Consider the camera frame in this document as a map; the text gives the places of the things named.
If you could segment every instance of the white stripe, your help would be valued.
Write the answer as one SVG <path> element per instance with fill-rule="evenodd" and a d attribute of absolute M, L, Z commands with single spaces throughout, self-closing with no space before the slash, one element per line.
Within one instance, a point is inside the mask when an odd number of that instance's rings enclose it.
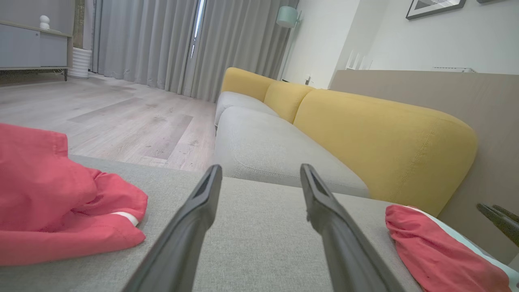
<path fill-rule="evenodd" d="M 481 256 L 482 258 L 486 259 L 488 262 L 490 262 L 491 264 L 495 265 L 496 267 L 500 268 L 503 270 L 503 272 L 505 272 L 508 276 L 508 279 L 510 280 L 509 281 L 509 285 L 508 287 L 510 288 L 510 290 L 512 290 L 512 292 L 519 292 L 519 288 L 517 288 L 517 284 L 519 283 L 519 273 L 517 273 L 516 271 L 514 271 L 512 268 L 510 268 L 509 266 L 501 263 L 500 261 L 494 259 L 494 258 L 491 258 L 487 255 L 485 255 L 479 248 L 477 248 L 475 245 L 473 245 L 470 241 L 468 241 L 465 237 L 463 237 L 463 235 L 459 234 L 456 230 L 452 229 L 451 227 L 449 227 L 447 224 L 441 222 L 440 220 L 436 219 L 435 217 L 425 213 L 424 211 L 422 210 L 419 210 L 419 209 L 416 209 L 416 208 L 412 208 L 412 207 L 409 207 L 409 206 L 404 206 L 404 207 L 407 207 L 407 208 L 410 208 L 410 209 L 413 209 L 413 210 L 416 210 L 424 215 L 426 215 L 427 217 L 429 217 L 432 221 L 434 221 L 436 224 L 438 224 L 438 226 L 440 226 L 441 229 L 443 229 L 448 235 L 450 235 L 452 238 L 454 238 L 455 240 L 459 241 L 460 243 L 464 244 L 465 246 L 467 246 L 469 249 L 471 249 L 471 251 L 475 252 L 477 255 Z"/>
<path fill-rule="evenodd" d="M 139 224 L 139 221 L 137 220 L 137 218 L 130 214 L 130 213 L 127 213 L 127 212 L 113 212 L 113 213 L 110 213 L 110 214 L 117 214 L 117 215 L 121 215 L 123 217 L 126 217 L 128 220 L 130 220 L 130 222 L 133 224 L 133 226 L 137 226 L 137 224 Z"/>

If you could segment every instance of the sofa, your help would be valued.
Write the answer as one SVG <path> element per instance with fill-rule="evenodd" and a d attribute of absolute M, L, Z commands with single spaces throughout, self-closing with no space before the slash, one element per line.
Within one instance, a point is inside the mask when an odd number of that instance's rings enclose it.
<path fill-rule="evenodd" d="M 69 155 L 119 174 L 148 195 L 136 247 L 29 266 L 0 267 L 2 291 L 121 291 L 203 173 Z M 384 217 L 389 203 L 337 198 L 401 282 L 422 291 L 400 260 Z M 333 291 L 321 236 L 306 220 L 302 189 L 224 177 L 193 291 Z"/>
<path fill-rule="evenodd" d="M 315 167 L 339 194 L 437 216 L 477 151 L 472 128 L 432 109 L 315 89 L 228 68 L 215 115 L 224 176 L 300 187 Z"/>

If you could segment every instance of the gray cabinet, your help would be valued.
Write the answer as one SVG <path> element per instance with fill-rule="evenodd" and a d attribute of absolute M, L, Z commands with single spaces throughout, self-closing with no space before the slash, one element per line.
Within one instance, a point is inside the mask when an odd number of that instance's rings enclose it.
<path fill-rule="evenodd" d="M 0 70 L 72 66 L 72 36 L 0 22 Z"/>
<path fill-rule="evenodd" d="M 40 67 L 40 32 L 0 24 L 0 67 Z"/>

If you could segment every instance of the gray curtain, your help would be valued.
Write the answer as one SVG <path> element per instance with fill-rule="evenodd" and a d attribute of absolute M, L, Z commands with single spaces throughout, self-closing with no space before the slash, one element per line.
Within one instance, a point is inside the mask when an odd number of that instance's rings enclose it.
<path fill-rule="evenodd" d="M 104 74 L 112 0 L 94 0 L 90 70 Z"/>
<path fill-rule="evenodd" d="M 228 67 L 277 78 L 289 36 L 278 10 L 297 2 L 206 0 L 190 96 L 215 102 Z"/>
<path fill-rule="evenodd" d="M 181 93 L 198 0 L 102 2 L 97 71 Z"/>

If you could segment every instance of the white vase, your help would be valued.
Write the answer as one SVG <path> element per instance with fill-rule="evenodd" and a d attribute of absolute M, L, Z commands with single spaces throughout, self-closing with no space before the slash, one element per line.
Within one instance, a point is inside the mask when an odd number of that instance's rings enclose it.
<path fill-rule="evenodd" d="M 73 48 L 72 69 L 69 69 L 69 76 L 75 78 L 88 78 L 88 67 L 90 66 L 91 56 L 91 50 Z"/>

